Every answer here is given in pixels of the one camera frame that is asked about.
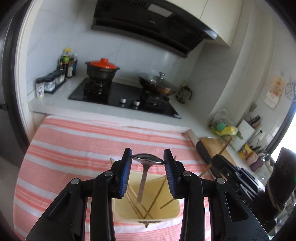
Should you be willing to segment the wooden chopstick crossing spoon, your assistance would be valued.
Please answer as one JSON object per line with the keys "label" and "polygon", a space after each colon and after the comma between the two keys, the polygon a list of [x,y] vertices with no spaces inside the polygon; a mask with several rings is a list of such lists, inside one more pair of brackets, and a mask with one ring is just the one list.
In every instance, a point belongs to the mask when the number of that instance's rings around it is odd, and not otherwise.
{"label": "wooden chopstick crossing spoon", "polygon": [[207,166],[207,168],[199,175],[199,178],[201,178],[207,171],[211,169],[214,164],[218,164],[218,162],[223,161],[222,153],[226,150],[226,148],[229,146],[230,142],[232,141],[233,137],[230,137],[229,140],[226,142],[226,144],[222,147],[220,152],[215,155],[212,159],[212,162]]}

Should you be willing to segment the large steel spoon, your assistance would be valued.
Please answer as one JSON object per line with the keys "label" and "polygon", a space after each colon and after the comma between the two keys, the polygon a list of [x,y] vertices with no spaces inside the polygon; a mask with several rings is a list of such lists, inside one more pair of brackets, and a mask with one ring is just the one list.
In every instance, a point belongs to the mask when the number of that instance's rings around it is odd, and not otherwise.
{"label": "large steel spoon", "polygon": [[140,182],[139,191],[137,195],[137,203],[141,204],[149,168],[152,166],[164,165],[165,162],[155,155],[146,153],[134,154],[131,156],[131,159],[141,163],[143,166],[142,179]]}

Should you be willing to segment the purple soap bottle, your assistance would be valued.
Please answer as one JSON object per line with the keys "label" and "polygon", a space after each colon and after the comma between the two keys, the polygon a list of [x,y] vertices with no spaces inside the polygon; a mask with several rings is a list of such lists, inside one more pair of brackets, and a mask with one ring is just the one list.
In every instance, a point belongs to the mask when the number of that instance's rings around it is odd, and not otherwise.
{"label": "purple soap bottle", "polygon": [[250,169],[252,170],[252,172],[256,172],[263,166],[263,164],[264,161],[262,160],[262,158],[258,158],[254,163],[250,165]]}

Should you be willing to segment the yellow seasoning box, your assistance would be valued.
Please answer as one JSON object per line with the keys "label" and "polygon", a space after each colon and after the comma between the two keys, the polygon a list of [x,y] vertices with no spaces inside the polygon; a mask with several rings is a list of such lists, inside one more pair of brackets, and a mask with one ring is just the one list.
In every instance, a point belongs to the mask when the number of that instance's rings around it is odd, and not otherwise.
{"label": "yellow seasoning box", "polygon": [[239,151],[239,156],[243,160],[247,160],[248,157],[253,153],[253,150],[250,148],[248,144],[245,144],[242,149]]}

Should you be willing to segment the black tray under board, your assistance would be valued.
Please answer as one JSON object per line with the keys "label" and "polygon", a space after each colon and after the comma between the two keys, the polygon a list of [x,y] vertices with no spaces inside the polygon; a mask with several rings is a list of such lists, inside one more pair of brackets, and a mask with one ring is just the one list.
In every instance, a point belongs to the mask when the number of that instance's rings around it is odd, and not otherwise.
{"label": "black tray under board", "polygon": [[[202,140],[199,140],[196,144],[196,149],[198,151],[198,153],[200,154],[200,156],[202,157],[203,161],[209,165],[213,156],[215,156],[216,154],[219,153],[219,151],[212,149],[209,145],[206,145],[202,142]],[[212,166],[209,170],[208,170],[215,178],[221,177],[220,173],[218,172],[218,170]]]}

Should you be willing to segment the white knife block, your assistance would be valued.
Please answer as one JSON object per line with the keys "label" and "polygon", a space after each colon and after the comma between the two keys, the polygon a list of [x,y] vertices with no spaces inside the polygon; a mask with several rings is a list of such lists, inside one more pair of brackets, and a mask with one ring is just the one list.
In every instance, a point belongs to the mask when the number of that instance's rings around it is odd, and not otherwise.
{"label": "white knife block", "polygon": [[242,120],[237,129],[240,136],[234,137],[230,145],[236,152],[239,152],[254,135],[255,129],[246,120]]}

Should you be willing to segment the pink striped tablecloth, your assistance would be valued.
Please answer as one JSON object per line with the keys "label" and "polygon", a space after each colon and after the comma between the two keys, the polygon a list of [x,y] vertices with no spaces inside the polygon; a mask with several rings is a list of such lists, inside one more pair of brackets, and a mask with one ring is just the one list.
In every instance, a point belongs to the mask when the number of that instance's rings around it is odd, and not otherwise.
{"label": "pink striped tablecloth", "polygon": [[[111,168],[110,159],[121,159],[125,148],[131,148],[133,154],[149,153],[160,158],[168,148],[186,170],[198,175],[205,169],[186,133],[49,115],[30,143],[16,182],[13,223],[20,239],[26,239],[39,217],[73,178],[85,181],[97,177]],[[179,203],[180,214],[175,218],[170,213],[168,220],[149,221],[145,227],[141,221],[119,216],[137,216],[126,196],[112,201],[116,240],[179,240],[184,199],[166,207],[170,211]]]}

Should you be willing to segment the cream utensil holder box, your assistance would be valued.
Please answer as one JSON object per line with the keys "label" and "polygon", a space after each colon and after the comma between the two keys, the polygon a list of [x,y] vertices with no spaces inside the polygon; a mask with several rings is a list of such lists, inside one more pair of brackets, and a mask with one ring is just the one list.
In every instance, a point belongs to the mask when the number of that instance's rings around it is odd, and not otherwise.
{"label": "cream utensil holder box", "polygon": [[[138,195],[142,173],[131,172],[128,184],[130,184]],[[131,194],[133,202],[136,204],[137,199]],[[121,199],[112,200],[113,220],[116,225],[145,225],[160,223],[177,218],[181,213],[180,203],[174,200],[172,203],[160,209],[160,207],[172,199],[169,190],[167,178],[165,175],[148,174],[144,186],[144,193],[141,204],[148,210],[153,218],[147,216],[146,212],[140,205],[138,209],[144,216],[144,219],[139,219],[133,210],[127,195]]]}

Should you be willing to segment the yellow green bag pile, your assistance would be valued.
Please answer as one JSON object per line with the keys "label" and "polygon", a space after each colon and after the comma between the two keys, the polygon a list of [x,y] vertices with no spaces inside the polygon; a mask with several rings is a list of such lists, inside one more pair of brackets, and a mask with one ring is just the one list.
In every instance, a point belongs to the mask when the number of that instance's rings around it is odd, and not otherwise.
{"label": "yellow green bag pile", "polygon": [[211,131],[221,137],[243,139],[241,132],[234,126],[226,109],[221,109],[215,114],[211,122]]}

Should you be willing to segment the grey refrigerator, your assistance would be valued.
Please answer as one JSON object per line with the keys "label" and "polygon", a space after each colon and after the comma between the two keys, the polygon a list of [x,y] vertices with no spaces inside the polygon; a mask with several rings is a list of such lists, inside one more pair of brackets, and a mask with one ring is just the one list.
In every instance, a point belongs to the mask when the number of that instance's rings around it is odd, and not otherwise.
{"label": "grey refrigerator", "polygon": [[29,141],[16,99],[15,60],[29,1],[1,1],[1,157],[20,167]]}

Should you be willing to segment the hanging paper calendar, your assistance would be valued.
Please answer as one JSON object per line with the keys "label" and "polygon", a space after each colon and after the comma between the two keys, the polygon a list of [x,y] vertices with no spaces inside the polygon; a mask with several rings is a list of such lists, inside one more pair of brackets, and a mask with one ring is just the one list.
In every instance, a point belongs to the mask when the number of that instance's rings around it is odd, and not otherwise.
{"label": "hanging paper calendar", "polygon": [[284,87],[285,81],[281,77],[274,77],[271,82],[271,86],[266,94],[264,103],[268,107],[275,109],[278,105]]}

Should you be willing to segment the black pot red lid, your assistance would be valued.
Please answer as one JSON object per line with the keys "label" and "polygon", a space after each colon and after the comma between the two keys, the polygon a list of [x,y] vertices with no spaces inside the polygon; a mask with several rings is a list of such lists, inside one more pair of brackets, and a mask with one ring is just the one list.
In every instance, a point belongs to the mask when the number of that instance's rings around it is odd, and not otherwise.
{"label": "black pot red lid", "polygon": [[96,61],[85,62],[87,75],[91,79],[112,80],[120,68],[109,62],[109,59],[101,58]]}

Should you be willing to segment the sauce bottles group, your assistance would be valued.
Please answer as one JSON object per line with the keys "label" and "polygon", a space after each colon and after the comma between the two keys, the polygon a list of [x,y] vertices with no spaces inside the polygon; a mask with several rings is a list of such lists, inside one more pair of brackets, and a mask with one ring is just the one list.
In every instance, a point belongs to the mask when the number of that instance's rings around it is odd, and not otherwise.
{"label": "sauce bottles group", "polygon": [[76,75],[76,67],[78,63],[77,54],[72,54],[70,48],[63,50],[63,53],[58,61],[58,70],[63,70],[65,78],[72,78]]}

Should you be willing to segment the white upper cabinets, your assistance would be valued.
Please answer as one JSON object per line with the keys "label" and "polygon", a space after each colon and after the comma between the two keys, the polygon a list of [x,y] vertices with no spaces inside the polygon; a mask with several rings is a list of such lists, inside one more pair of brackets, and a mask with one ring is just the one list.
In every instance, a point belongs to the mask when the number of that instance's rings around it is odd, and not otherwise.
{"label": "white upper cabinets", "polygon": [[231,47],[243,1],[176,0],[170,3],[184,9],[213,30],[218,35],[217,44]]}

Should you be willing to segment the black range hood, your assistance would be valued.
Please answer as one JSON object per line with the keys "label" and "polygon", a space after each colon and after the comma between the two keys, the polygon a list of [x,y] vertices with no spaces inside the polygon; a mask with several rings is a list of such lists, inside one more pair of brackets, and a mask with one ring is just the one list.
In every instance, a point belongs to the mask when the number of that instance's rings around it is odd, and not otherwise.
{"label": "black range hood", "polygon": [[187,58],[217,33],[169,1],[98,1],[91,29],[144,41]]}

